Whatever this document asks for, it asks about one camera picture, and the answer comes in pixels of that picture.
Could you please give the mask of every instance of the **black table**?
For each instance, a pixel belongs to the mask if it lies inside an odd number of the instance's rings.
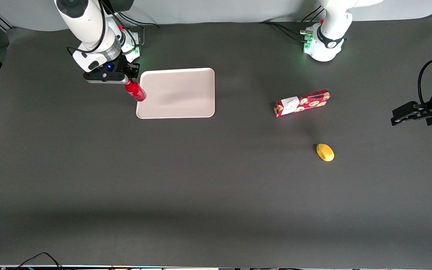
[[[432,127],[390,124],[417,99],[432,17],[355,22],[329,63],[269,25],[148,29],[143,71],[216,72],[216,114],[194,119],[140,120],[121,85],[85,82],[67,30],[9,36],[0,264],[47,251],[76,265],[432,269]],[[276,100],[324,88],[326,106],[274,117]]]

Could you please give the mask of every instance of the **black cable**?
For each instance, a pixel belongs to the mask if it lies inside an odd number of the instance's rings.
[[[324,10],[324,9],[322,9],[321,11],[319,11],[318,14],[316,14],[316,16],[314,16],[314,17],[311,19],[311,22],[312,22],[314,19],[316,19],[316,17],[317,17],[319,14],[321,14],[321,12],[323,12],[323,10]]]
[[[145,35],[146,35],[146,29],[144,28],[144,26],[139,25],[139,24],[137,24],[137,23],[135,23],[135,22],[131,22],[130,20],[126,19],[126,18],[123,17],[123,16],[122,16],[122,18],[123,18],[123,20],[129,22],[130,24],[134,24],[135,26],[139,26],[139,27],[142,28],[142,41],[141,41],[141,45],[140,45],[140,46],[144,45],[144,42],[145,42],[145,40],[146,40],[146,38],[145,38]]]
[[[421,79],[423,77],[423,73],[425,73],[426,68],[432,63],[432,60],[430,60],[429,62],[427,62],[426,64],[424,64],[424,66],[421,68],[420,71],[420,75],[418,76],[418,98],[420,99],[420,103],[421,106],[423,107],[423,109],[427,112],[427,114],[429,114],[430,116],[432,116],[432,111],[430,111],[425,103],[425,101],[423,100],[423,95],[422,95],[422,90],[421,90]]]
[[[126,19],[126,18],[123,17],[123,16],[121,16],[121,18],[122,18],[123,20],[129,22],[130,24],[134,24],[135,26],[139,26],[140,28],[144,29],[144,26],[142,26],[142,25],[140,25],[140,24],[137,24],[137,23],[135,23],[135,22],[132,22],[132,21]]]
[[[103,43],[104,34],[106,34],[106,15],[104,13],[103,5],[102,5],[103,1],[102,0],[98,0],[98,2],[99,2],[99,8],[101,9],[101,17],[103,19],[103,30],[101,31],[101,37],[99,38],[98,43],[96,44],[96,46],[94,48],[92,48],[89,51],[84,51],[82,49],[78,49],[78,48],[74,48],[74,47],[71,47],[71,46],[67,46],[66,50],[67,50],[68,53],[70,53],[70,55],[72,55],[72,53],[69,51],[69,49],[72,49],[72,50],[75,50],[75,51],[80,51],[81,53],[92,53],[93,51],[96,51],[99,48],[99,46],[101,46],[101,43]]]
[[[293,30],[293,29],[288,28],[288,27],[286,27],[286,26],[284,26],[284,25],[282,25],[282,24],[279,24],[279,23],[277,23],[277,22],[264,21],[264,22],[260,22],[260,24],[270,24],[270,25],[272,25],[272,26],[279,26],[279,27],[285,29],[285,30],[288,31],[288,32],[296,33],[296,34],[299,34],[299,33],[300,33],[300,31]]]
[[[49,253],[47,253],[47,252],[41,252],[41,253],[39,253],[38,255],[32,256],[31,258],[29,258],[29,259],[25,260],[24,262],[22,262],[22,264],[20,264],[18,267],[14,268],[14,270],[19,269],[20,267],[22,267],[23,265],[25,265],[27,262],[29,262],[29,261],[31,261],[32,259],[38,257],[39,255],[43,255],[43,254],[44,254],[44,255],[47,255],[48,257],[50,257],[51,260],[53,260],[53,262],[55,263],[55,265],[58,267],[58,269],[59,269],[59,270],[62,270],[62,266],[60,265],[60,263],[58,263],[57,260],[55,260],[55,259],[53,258],[53,256],[51,256],[51,255],[50,255]]]
[[[134,36],[132,36],[131,31],[129,31],[127,29],[127,27],[125,26],[125,24],[123,24],[123,22],[114,14],[113,10],[111,10],[104,2],[102,2],[102,3],[109,10],[109,12],[111,12],[111,15],[113,15],[113,17],[118,21],[118,23],[120,23],[120,25],[123,27],[123,29],[125,29],[126,32],[130,35],[130,37],[133,41],[133,44],[134,44],[134,48],[132,50],[135,50],[136,47],[141,47],[142,44],[136,44],[136,40],[134,39]]]
[[[315,9],[311,13],[309,13],[304,19],[301,20],[301,22],[304,22],[307,19],[307,17],[309,17],[309,16],[311,16],[311,14],[317,12],[319,10],[319,8],[321,8],[321,6],[319,6],[317,9]]]
[[[131,21],[134,21],[134,22],[137,23],[137,24],[150,24],[150,25],[152,25],[152,26],[156,26],[157,28],[160,28],[160,27],[159,27],[159,24],[154,24],[154,23],[152,23],[152,22],[139,22],[139,21],[134,20],[133,18],[131,18],[131,17],[129,17],[129,16],[123,14],[122,12],[120,12],[119,14],[121,15],[121,17],[126,18],[126,19],[131,20]]]
[[[277,25],[276,25],[276,28],[279,29],[279,30],[281,30],[281,32],[283,32],[286,36],[288,36],[288,38],[291,38],[293,41],[303,41],[302,39],[298,39],[298,38],[295,38],[295,37],[291,36],[288,32],[284,31],[283,28],[280,28]]]

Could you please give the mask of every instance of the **red can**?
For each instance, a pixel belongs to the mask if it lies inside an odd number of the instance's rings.
[[[131,82],[130,80],[124,88],[137,101],[144,101],[146,99],[146,92],[144,92],[139,83]]]

